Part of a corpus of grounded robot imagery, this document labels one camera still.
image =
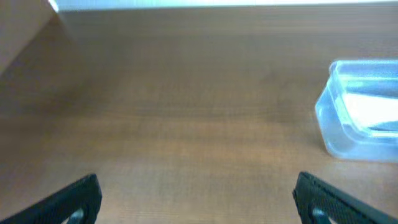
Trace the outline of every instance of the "transparent food container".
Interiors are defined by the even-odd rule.
[[[330,154],[398,162],[398,60],[338,60],[315,105]]]

